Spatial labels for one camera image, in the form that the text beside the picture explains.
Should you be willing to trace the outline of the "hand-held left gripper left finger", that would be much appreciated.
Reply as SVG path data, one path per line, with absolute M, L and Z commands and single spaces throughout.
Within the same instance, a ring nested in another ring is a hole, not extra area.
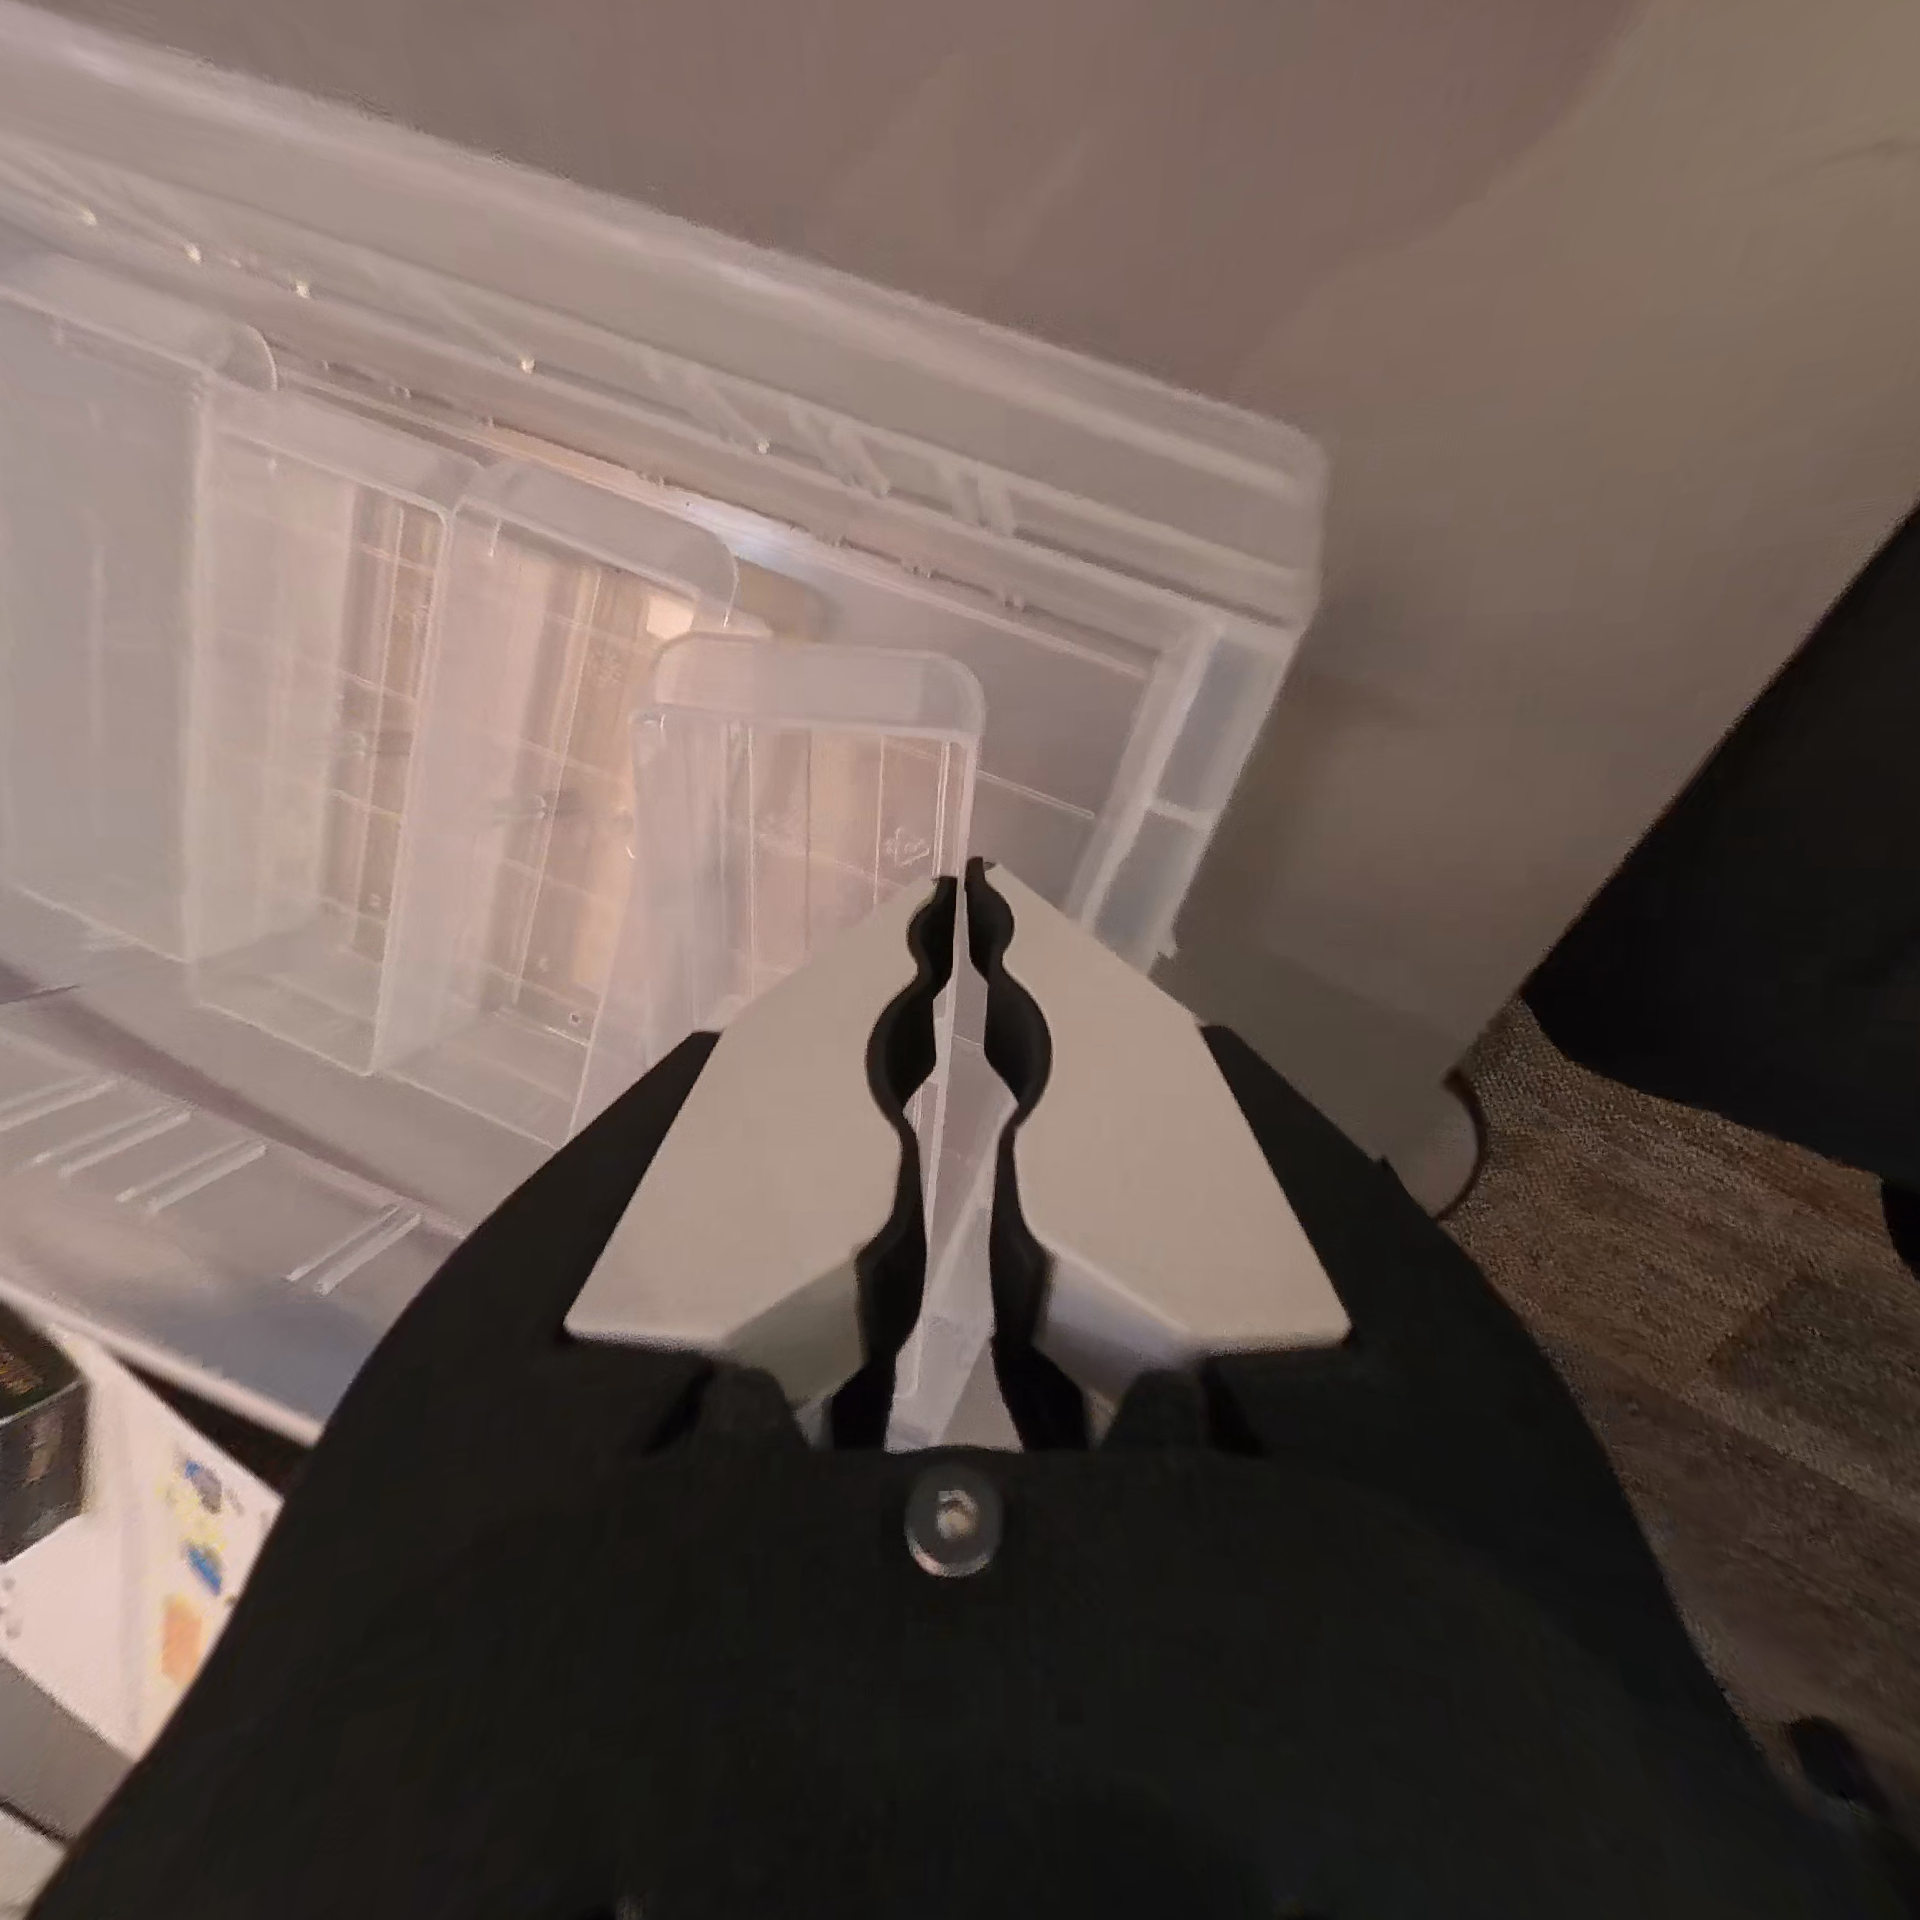
M 895 895 L 700 1036 L 572 1337 L 756 1368 L 832 1444 L 884 1443 L 928 1280 L 954 908 L 954 877 Z

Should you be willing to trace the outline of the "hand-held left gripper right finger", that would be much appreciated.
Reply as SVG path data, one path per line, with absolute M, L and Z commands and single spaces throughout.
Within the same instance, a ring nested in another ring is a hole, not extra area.
M 1144 1376 L 1330 1353 L 1348 1309 L 1204 1027 L 1000 864 L 966 864 L 991 1152 L 991 1372 L 1022 1448 Z

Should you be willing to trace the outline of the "clear plastic drawer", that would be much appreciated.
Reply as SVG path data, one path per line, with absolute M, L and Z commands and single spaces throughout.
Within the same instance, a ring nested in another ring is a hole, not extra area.
M 209 1013 L 354 1073 L 377 1021 L 450 523 L 472 459 L 298 391 L 200 468 L 183 957 Z
M 983 728 L 981 685 L 943 656 L 720 633 L 669 643 L 631 719 L 631 897 L 568 1131 L 585 1131 L 688 1038 L 694 1076 L 702 1033 L 722 1031 L 878 905 L 959 879 Z M 957 967 L 952 957 L 943 1068 L 919 1119 L 924 1307 L 937 1203 L 957 1187 L 942 1169 Z M 913 1383 L 924 1307 L 895 1405 Z
M 244 323 L 4 264 L 4 881 L 188 957 L 184 744 L 213 429 L 278 387 Z
M 374 1070 L 557 1144 L 632 881 L 632 715 L 720 633 L 700 523 L 527 461 L 481 468 L 439 564 L 374 1006 Z

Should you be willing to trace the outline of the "large clear storage box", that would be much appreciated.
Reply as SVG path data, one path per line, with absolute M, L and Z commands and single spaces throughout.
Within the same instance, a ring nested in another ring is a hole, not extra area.
M 736 604 L 693 633 L 959 663 L 968 852 L 1172 951 L 1317 601 L 1300 435 L 28 4 L 2 203 L 4 264 L 244 323 L 273 393 L 700 523 Z M 294 1438 L 561 1142 L 209 1013 L 8 881 L 2 1128 L 4 1296 Z

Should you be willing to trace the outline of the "person's black clothing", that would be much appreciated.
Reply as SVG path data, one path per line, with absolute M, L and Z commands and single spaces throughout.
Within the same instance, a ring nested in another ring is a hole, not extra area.
M 1591 1072 L 1914 1193 L 1914 512 L 1521 998 Z

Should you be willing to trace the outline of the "printed instruction sheet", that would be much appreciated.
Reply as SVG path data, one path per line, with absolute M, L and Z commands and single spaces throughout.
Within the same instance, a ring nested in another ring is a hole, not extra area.
M 97 1341 L 80 1512 L 4 1566 L 2 1654 L 120 1758 L 140 1758 L 217 1646 L 280 1497 Z

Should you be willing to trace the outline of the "black model kit box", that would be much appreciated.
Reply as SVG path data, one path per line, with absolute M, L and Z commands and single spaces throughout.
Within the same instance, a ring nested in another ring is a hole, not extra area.
M 2 1564 L 86 1501 L 88 1385 L 73 1358 L 2 1307 Z

